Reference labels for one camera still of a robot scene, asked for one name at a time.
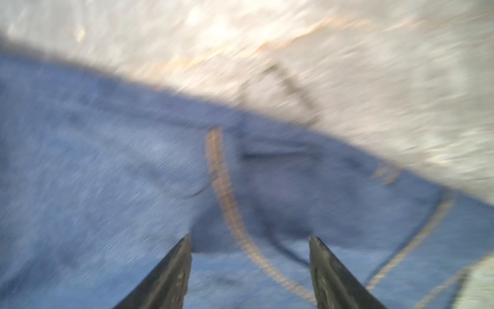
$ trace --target denim fabric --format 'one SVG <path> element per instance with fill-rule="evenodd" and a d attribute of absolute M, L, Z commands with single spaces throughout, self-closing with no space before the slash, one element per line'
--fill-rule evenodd
<path fill-rule="evenodd" d="M 186 233 L 186 309 L 314 308 L 253 263 L 225 223 L 206 158 L 212 128 L 250 239 L 308 291 L 309 235 L 368 283 L 444 195 L 406 171 L 383 184 L 376 158 L 302 128 L 0 56 L 0 308 L 110 309 Z M 372 292 L 410 309 L 492 249 L 494 208 L 459 193 Z"/>

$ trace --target blue garment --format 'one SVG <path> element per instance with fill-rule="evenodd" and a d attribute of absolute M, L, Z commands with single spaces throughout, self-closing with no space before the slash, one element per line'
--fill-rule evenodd
<path fill-rule="evenodd" d="M 378 165 L 258 115 L 0 56 L 0 308 L 110 309 L 190 233 L 185 309 L 314 308 L 310 235 L 364 284 L 390 266 L 371 291 L 411 309 L 494 249 L 494 208 Z"/>

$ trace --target blue cloth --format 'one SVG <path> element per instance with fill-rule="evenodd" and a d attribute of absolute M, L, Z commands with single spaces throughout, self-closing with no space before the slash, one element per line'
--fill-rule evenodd
<path fill-rule="evenodd" d="M 215 192 L 213 128 L 235 216 Z M 309 235 L 367 284 L 441 204 L 441 186 L 407 171 L 373 178 L 378 163 L 258 115 L 0 56 L 0 308 L 110 309 L 186 233 L 186 309 L 314 308 L 274 280 L 312 292 Z M 460 192 L 453 202 L 372 290 L 390 309 L 412 308 L 494 249 L 494 208 Z"/>

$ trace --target blue fabric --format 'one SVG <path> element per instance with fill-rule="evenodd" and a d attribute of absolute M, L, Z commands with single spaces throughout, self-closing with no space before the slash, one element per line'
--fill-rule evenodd
<path fill-rule="evenodd" d="M 304 309 L 240 249 L 211 185 L 206 134 L 223 132 L 246 229 L 312 291 L 308 236 L 368 283 L 430 220 L 443 189 L 302 128 L 69 68 L 0 56 L 0 308 L 110 309 L 186 233 L 186 309 Z M 410 309 L 494 249 L 494 208 L 461 193 L 372 290 Z M 457 287 L 434 300 L 448 308 Z"/>

